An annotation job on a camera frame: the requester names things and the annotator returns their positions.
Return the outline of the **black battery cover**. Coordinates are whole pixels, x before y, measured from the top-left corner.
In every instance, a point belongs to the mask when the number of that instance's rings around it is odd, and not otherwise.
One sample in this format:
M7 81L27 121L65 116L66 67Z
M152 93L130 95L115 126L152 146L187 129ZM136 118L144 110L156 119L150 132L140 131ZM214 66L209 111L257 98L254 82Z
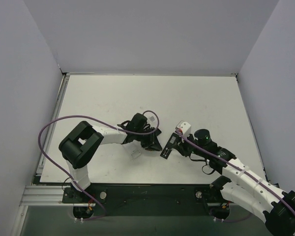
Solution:
M158 129L156 130L156 132L155 132L155 135L158 136L158 135L160 135L161 133L162 133L162 131L158 128Z

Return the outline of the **black remote control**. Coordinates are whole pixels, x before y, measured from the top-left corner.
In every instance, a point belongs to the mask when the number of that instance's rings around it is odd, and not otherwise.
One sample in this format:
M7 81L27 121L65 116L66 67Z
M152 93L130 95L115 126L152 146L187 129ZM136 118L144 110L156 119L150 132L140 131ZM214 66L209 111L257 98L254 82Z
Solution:
M163 148L160 156L164 159L168 159L170 153L172 152L173 148L177 145L177 142L179 141L179 135L177 133L173 133L169 140L167 141L165 147Z

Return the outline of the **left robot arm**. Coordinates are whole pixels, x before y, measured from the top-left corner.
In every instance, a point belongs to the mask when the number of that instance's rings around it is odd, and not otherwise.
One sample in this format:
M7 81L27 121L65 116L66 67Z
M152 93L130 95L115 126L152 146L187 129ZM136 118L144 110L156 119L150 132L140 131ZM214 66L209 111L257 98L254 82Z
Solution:
M93 126L87 121L78 123L59 144L59 150L73 177L73 196L82 203L90 199L88 163L100 145L124 145L137 141L145 150L161 151L162 146L157 138L161 133L158 127L151 126L148 118L140 113L112 128Z

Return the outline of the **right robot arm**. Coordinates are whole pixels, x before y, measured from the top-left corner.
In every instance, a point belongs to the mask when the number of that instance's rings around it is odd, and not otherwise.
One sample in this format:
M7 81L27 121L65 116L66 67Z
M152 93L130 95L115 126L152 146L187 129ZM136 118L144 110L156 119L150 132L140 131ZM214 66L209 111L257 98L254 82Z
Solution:
M226 201L235 203L258 217L274 236L295 233L295 192L286 192L258 176L226 148L219 146L207 129L195 134L177 127L174 149L182 156L201 157L220 177L211 185Z

